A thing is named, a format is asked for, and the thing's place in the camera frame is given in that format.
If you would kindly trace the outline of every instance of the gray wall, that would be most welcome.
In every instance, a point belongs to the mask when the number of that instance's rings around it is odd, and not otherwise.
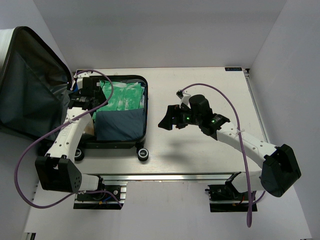
[[[320,239],[320,1],[288,0],[250,70],[270,139],[293,147],[294,185],[314,239]]]
[[[8,0],[0,4],[0,29],[31,27],[63,59],[55,40],[32,0]],[[20,154],[31,143],[25,139],[0,133],[0,233],[1,239],[19,240],[29,213],[29,206],[20,198],[14,185],[14,169]],[[23,159],[19,182],[31,199],[38,177],[35,150]]]
[[[71,70],[250,68],[286,0],[34,0]]]

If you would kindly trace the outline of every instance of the suitcase lid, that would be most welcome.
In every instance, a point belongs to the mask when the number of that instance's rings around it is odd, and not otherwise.
[[[37,139],[65,118],[71,73],[29,27],[0,30],[0,48],[0,131]]]

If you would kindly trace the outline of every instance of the open suitcase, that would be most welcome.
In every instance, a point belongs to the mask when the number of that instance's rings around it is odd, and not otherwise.
[[[99,75],[87,74],[93,80],[102,80]],[[114,84],[135,84],[143,89],[139,105],[139,118],[132,114],[133,109],[99,111],[96,113],[95,126],[99,116],[111,119],[100,121],[100,131],[94,135],[82,135],[76,160],[82,160],[84,149],[129,149],[136,147],[141,161],[148,159],[149,152],[144,148],[148,114],[148,83],[142,76],[108,76]],[[33,140],[55,129],[66,118],[72,74],[52,49],[29,27],[0,30],[0,131]],[[139,126],[139,132],[122,129],[116,121],[120,116],[122,125]],[[56,139],[58,132],[41,142],[38,153],[44,155]]]

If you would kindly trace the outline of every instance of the dark blue cloth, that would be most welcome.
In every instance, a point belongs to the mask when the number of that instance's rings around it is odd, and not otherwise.
[[[144,134],[145,110],[96,112],[94,131],[98,141],[134,141]]]

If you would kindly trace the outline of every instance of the robotic arm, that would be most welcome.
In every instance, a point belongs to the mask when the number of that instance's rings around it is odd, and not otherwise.
[[[190,96],[182,91],[177,95],[181,99],[180,105],[167,107],[159,128],[172,130],[173,125],[178,129],[197,125],[205,135],[241,152],[237,127],[225,116],[213,113],[203,95]],[[301,176],[292,148],[286,144],[275,146],[247,132],[241,135],[246,155],[262,168],[262,171],[250,172],[252,190],[266,190],[275,197],[281,197]],[[235,193],[244,193],[248,191],[246,181],[246,174],[239,172],[233,174],[225,185]]]
[[[82,86],[71,96],[64,122],[88,112],[106,101],[98,80],[79,79]],[[98,176],[82,174],[74,165],[75,154],[81,136],[91,115],[86,114],[62,128],[45,156],[38,156],[35,168],[44,190],[78,193],[95,191],[102,180]]]

